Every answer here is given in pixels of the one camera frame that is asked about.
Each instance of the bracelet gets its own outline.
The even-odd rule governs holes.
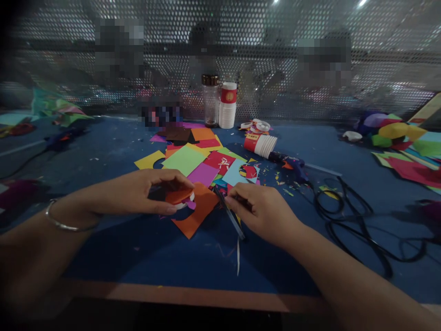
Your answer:
[[[87,228],[74,228],[74,227],[70,227],[68,225],[62,224],[60,222],[58,222],[56,219],[52,218],[51,215],[49,214],[51,207],[54,203],[56,203],[58,201],[58,199],[51,199],[50,200],[50,204],[48,205],[48,207],[46,208],[46,218],[52,223],[54,224],[57,228],[64,230],[64,231],[70,231],[70,232],[86,232],[89,230],[92,230],[94,228],[96,228],[98,226],[98,223],[92,226],[89,226]]]

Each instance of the mesh partition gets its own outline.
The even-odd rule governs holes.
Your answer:
[[[238,83],[243,119],[408,119],[441,89],[439,12],[436,0],[37,2],[10,31],[1,91],[11,107],[40,86],[106,113],[166,98],[200,119],[201,75],[218,74]]]

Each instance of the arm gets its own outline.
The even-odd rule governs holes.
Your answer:
[[[345,329],[440,329],[430,311],[302,224],[274,188],[240,183],[226,201],[252,231],[305,267]]]
[[[100,214],[172,215],[173,205],[147,198],[153,185],[164,182],[193,188],[179,171],[140,170],[60,199],[52,205],[51,216],[65,225],[87,228],[99,222]],[[60,230],[41,211],[1,235],[1,303],[14,315],[25,314],[61,276],[92,232]]]

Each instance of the left hand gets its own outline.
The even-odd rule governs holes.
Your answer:
[[[194,188],[194,185],[178,170],[144,169],[98,183],[74,192],[65,199],[95,214],[161,214],[173,215],[176,207],[164,201],[148,199],[153,185],[172,182],[175,188]]]

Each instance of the glass bottle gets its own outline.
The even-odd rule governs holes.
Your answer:
[[[204,95],[205,126],[216,127],[219,120],[219,76],[202,75],[202,91]]]

